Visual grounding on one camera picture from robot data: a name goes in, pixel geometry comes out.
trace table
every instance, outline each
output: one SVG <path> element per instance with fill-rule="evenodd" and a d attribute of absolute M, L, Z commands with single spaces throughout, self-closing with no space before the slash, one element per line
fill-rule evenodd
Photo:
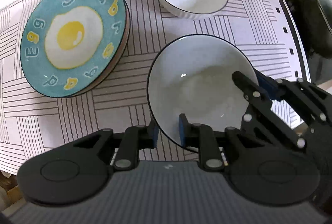
<path fill-rule="evenodd" d="M 49 98 L 26 81 L 20 65 L 20 40 L 27 20 L 41 0 L 18 0 L 0 11 L 0 169 L 16 174 L 27 159 L 102 128 L 123 132 L 149 124 L 146 81 L 153 59 L 167 43 L 187 34 L 219 36 L 241 49 L 263 74 L 310 81 L 308 64 L 284 0 L 229 0 L 210 19 L 174 17 L 158 0 L 126 0 L 131 34 L 114 71 L 95 89 L 72 98 Z M 289 126 L 301 119 L 285 102 L 272 110 Z M 160 134 L 157 148 L 140 159 L 194 160 Z"/>

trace egg yolk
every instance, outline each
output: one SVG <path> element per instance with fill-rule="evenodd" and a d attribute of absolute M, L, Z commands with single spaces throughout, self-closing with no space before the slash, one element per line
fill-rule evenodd
<path fill-rule="evenodd" d="M 84 26 L 78 21 L 68 22 L 59 30 L 58 45 L 62 50 L 70 50 L 78 46 L 84 38 Z"/>

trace egg white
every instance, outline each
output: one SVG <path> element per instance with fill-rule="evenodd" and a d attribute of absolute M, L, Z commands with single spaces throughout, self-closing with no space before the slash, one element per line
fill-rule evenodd
<path fill-rule="evenodd" d="M 64 50 L 57 42 L 59 30 L 69 22 L 78 21 L 84 27 L 84 35 L 78 34 L 80 42 Z M 95 53 L 103 38 L 103 22 L 99 14 L 87 6 L 79 6 L 52 20 L 45 37 L 45 52 L 53 66 L 58 69 L 72 69 L 83 65 Z"/>

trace fried egg illustration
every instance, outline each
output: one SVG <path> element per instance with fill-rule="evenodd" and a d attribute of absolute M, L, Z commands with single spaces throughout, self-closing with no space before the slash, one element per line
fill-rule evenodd
<path fill-rule="evenodd" d="M 93 56 L 102 38 L 99 14 L 79 6 L 53 18 L 45 37 L 45 52 L 54 67 L 72 69 Z"/>

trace ribbed gray surface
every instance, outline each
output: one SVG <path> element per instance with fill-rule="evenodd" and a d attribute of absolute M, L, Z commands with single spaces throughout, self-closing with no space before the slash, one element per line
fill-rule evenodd
<path fill-rule="evenodd" d="M 260 206 L 236 194 L 221 174 L 197 162 L 141 161 L 116 173 L 107 187 L 81 204 L 49 208 L 27 203 L 14 224 L 319 224 L 326 218 L 309 203 Z"/>

